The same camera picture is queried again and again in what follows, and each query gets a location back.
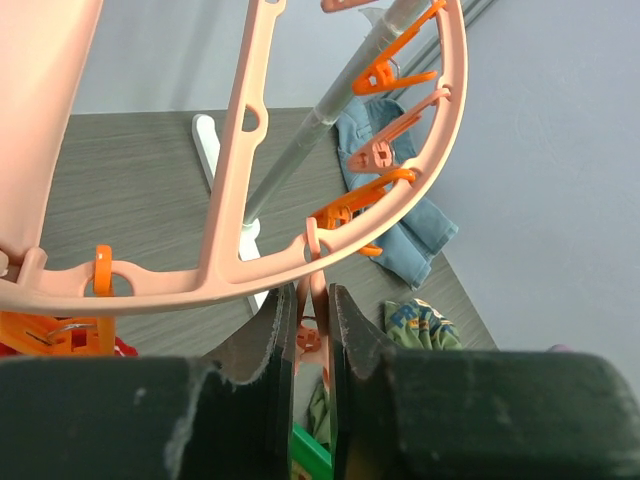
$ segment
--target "cloth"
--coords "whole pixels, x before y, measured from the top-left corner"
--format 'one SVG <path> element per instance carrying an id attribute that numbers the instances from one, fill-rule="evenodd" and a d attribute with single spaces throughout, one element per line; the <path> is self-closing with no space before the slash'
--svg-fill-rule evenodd
<path id="1" fill-rule="evenodd" d="M 455 325 L 435 308 L 419 299 L 405 304 L 385 302 L 384 330 L 395 343 L 423 350 L 461 350 L 462 343 Z M 309 403 L 311 435 L 331 450 L 329 392 L 320 382 Z"/>
<path id="2" fill-rule="evenodd" d="M 349 157 L 403 113 L 404 109 L 394 100 L 375 99 L 365 105 L 355 97 L 340 114 L 336 121 L 338 157 L 349 191 L 379 176 L 350 172 L 346 163 Z M 409 132 L 395 139 L 391 146 L 398 164 L 417 155 Z M 457 225 L 428 198 L 423 197 L 400 222 L 373 242 L 383 249 L 383 253 L 379 257 L 370 258 L 394 272 L 416 290 L 429 275 L 433 257 L 457 232 Z"/>

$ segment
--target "hanger hole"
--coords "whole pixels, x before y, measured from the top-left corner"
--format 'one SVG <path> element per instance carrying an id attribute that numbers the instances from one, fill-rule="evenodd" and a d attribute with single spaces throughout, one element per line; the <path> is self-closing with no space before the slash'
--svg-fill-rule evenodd
<path id="1" fill-rule="evenodd" d="M 444 98 L 444 99 L 449 100 L 451 98 L 451 95 L 453 94 L 453 87 L 451 86 L 450 83 L 443 83 L 440 88 L 449 90 L 449 94 L 448 95 L 442 95 L 441 97 L 436 99 L 436 101 L 433 102 L 433 103 L 437 103 L 437 101 L 440 100 L 440 98 Z"/>
<path id="2" fill-rule="evenodd" d="M 258 116 L 253 108 L 247 106 L 244 109 L 244 118 L 242 119 L 242 131 L 253 132 L 258 128 Z"/>
<path id="3" fill-rule="evenodd" d="M 131 284 L 120 275 L 113 275 L 113 295 L 115 297 L 133 297 L 133 288 Z M 93 279 L 89 280 L 84 288 L 85 297 L 95 297 L 93 293 Z"/>
<path id="4" fill-rule="evenodd" d="M 308 243 L 304 245 L 304 259 L 307 263 L 311 262 L 311 248 Z"/>
<path id="5" fill-rule="evenodd" d="M 327 246 L 324 243 L 320 242 L 320 256 L 326 257 L 330 253 L 331 251 L 327 248 Z"/>

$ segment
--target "orange clip spring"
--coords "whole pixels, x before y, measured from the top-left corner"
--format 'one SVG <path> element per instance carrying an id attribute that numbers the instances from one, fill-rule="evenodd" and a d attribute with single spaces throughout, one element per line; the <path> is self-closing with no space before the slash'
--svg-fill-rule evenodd
<path id="1" fill-rule="evenodd" d="M 436 71 L 418 73 L 410 77 L 396 79 L 391 65 L 393 56 L 415 37 L 422 25 L 436 16 L 438 10 L 447 4 L 446 0 L 436 0 L 429 9 L 422 14 L 413 25 L 396 38 L 373 63 L 362 72 L 352 84 L 353 93 L 356 95 L 371 95 L 386 92 L 396 88 L 405 88 L 422 82 L 433 80 L 438 73 Z"/>
<path id="2" fill-rule="evenodd" d="M 387 193 L 385 187 L 398 180 L 407 180 L 413 183 L 416 174 L 413 170 L 399 168 L 392 170 L 362 187 L 356 188 L 337 198 L 329 205 L 321 208 L 311 216 L 318 222 L 319 228 L 335 230 L 353 219 L 353 213 L 369 207 L 380 200 Z M 382 249 L 373 244 L 368 244 L 358 250 L 362 255 L 377 257 L 382 254 Z"/>

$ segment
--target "green plastic item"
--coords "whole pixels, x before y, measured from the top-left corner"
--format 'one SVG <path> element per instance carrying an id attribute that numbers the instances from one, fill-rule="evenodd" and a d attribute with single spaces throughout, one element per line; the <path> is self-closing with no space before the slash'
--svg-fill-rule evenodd
<path id="1" fill-rule="evenodd" d="M 291 479 L 331 480 L 331 454 L 325 450 L 304 428 L 293 424 L 291 435 Z"/>

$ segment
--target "green patterned cloth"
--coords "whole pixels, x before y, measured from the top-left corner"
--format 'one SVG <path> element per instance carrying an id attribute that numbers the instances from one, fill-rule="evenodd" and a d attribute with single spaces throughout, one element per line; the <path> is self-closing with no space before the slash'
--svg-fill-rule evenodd
<path id="1" fill-rule="evenodd" d="M 398 345 L 424 350 L 461 350 L 455 325 L 436 309 L 417 298 L 405 304 L 385 302 L 384 331 Z M 311 435 L 331 450 L 329 392 L 318 384 L 309 404 Z"/>

